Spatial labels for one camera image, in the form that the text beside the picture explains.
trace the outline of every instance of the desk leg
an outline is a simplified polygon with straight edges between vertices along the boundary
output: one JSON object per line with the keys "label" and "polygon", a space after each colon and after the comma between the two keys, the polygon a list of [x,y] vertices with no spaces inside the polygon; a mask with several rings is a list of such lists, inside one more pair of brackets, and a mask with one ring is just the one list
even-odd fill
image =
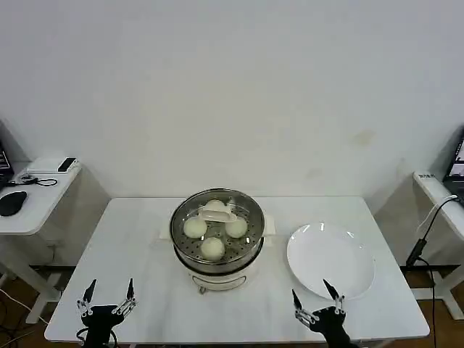
{"label": "desk leg", "polygon": [[60,293],[54,288],[54,285],[57,283],[60,274],[52,274],[49,280],[46,281],[30,268],[25,260],[20,251],[12,248],[7,241],[0,239],[0,263],[40,293],[37,302],[26,319],[26,323],[37,323],[38,316],[46,303],[59,301]]}
{"label": "desk leg", "polygon": [[[454,320],[464,320],[464,313],[460,309],[459,304],[451,293],[456,285],[464,281],[464,266],[459,266],[446,278],[442,278],[440,273],[434,272],[435,280],[435,299],[440,299],[447,306],[449,313]],[[411,289],[414,297],[417,300],[432,299],[432,289]]]}
{"label": "desk leg", "polygon": [[0,278],[0,288],[7,280],[8,280],[8,275],[6,273],[3,273]]}
{"label": "desk leg", "polygon": [[41,294],[46,294],[49,298],[59,298],[59,291],[50,286],[45,279],[30,268],[17,250],[1,248],[0,263]]}
{"label": "desk leg", "polygon": [[6,267],[4,267],[1,263],[0,263],[0,273],[3,275],[3,276],[7,276],[8,279],[16,279],[16,275],[11,273]]}

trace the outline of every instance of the small white desk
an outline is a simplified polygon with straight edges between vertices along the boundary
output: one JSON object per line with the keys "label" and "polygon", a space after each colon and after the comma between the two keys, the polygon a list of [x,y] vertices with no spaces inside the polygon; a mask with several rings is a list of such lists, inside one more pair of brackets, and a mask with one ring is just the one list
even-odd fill
{"label": "small white desk", "polygon": [[[94,278],[92,305],[116,305],[133,278],[138,306],[115,327],[126,344],[321,342],[294,317],[291,289],[307,310],[333,302],[303,288],[289,270],[286,243],[299,226],[325,221],[357,231],[376,260],[376,278],[361,298],[347,301],[344,327],[354,340],[426,336],[427,322],[364,200],[360,197],[258,197],[275,219],[276,235],[243,286],[201,295],[160,229],[182,199],[113,199],[45,331],[50,341],[78,341],[76,300]],[[308,265],[308,272],[317,265]]]}
{"label": "small white desk", "polygon": [[30,236],[38,232],[79,171],[80,165],[65,174],[34,175],[39,179],[57,179],[58,183],[55,186],[24,185],[6,187],[0,191],[0,198],[16,191],[25,191],[28,194],[24,205],[16,215],[0,216],[0,264],[41,294],[33,307],[33,311],[26,319],[27,323],[37,322],[38,316],[47,302],[58,301],[59,292],[54,288],[54,285],[59,279],[59,274],[51,275],[47,282],[29,267],[29,264],[21,258],[20,253],[11,248],[5,238],[6,236]]}
{"label": "small white desk", "polygon": [[[451,194],[447,188],[428,171],[423,170],[415,172],[414,180],[433,204],[443,202],[443,199]],[[441,214],[456,235],[464,240],[463,206],[458,202],[446,203],[441,209]],[[437,244],[432,254],[442,247],[442,245]],[[461,266],[447,275],[446,278],[442,278],[440,273],[434,272],[434,280],[436,284],[435,297],[443,300],[453,319],[464,320],[464,313],[451,293],[453,288],[464,281],[464,259]],[[413,289],[413,293],[416,299],[432,299],[432,291],[430,288]]]}

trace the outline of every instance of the white plate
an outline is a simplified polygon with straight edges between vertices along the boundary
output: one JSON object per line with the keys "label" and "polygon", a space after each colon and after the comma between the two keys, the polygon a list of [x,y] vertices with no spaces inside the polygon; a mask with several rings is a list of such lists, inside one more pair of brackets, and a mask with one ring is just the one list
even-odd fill
{"label": "white plate", "polygon": [[287,244],[290,268],[309,290],[331,299],[323,279],[347,299],[359,297],[372,285],[373,258],[356,233],[327,223],[304,225]]}

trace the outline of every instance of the steamed bun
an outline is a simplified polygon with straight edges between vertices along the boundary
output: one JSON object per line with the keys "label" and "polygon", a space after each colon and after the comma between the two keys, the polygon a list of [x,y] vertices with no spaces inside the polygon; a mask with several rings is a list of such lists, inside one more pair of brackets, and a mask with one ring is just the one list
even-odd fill
{"label": "steamed bun", "polygon": [[190,217],[183,224],[183,232],[189,238],[201,238],[206,233],[207,227],[205,221],[200,217]]}
{"label": "steamed bun", "polygon": [[215,237],[205,239],[200,250],[203,257],[210,261],[218,261],[225,253],[224,243]]}
{"label": "steamed bun", "polygon": [[225,232],[232,238],[240,238],[247,232],[248,224],[242,217],[232,223],[225,224]]}

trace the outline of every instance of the computer mouse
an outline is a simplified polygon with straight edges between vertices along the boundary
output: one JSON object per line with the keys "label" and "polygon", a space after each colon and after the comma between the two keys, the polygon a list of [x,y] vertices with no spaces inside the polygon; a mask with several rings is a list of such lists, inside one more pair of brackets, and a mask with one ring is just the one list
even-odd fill
{"label": "computer mouse", "polygon": [[28,194],[24,191],[20,191],[12,192],[0,198],[0,215],[12,216],[19,212],[27,196]]}

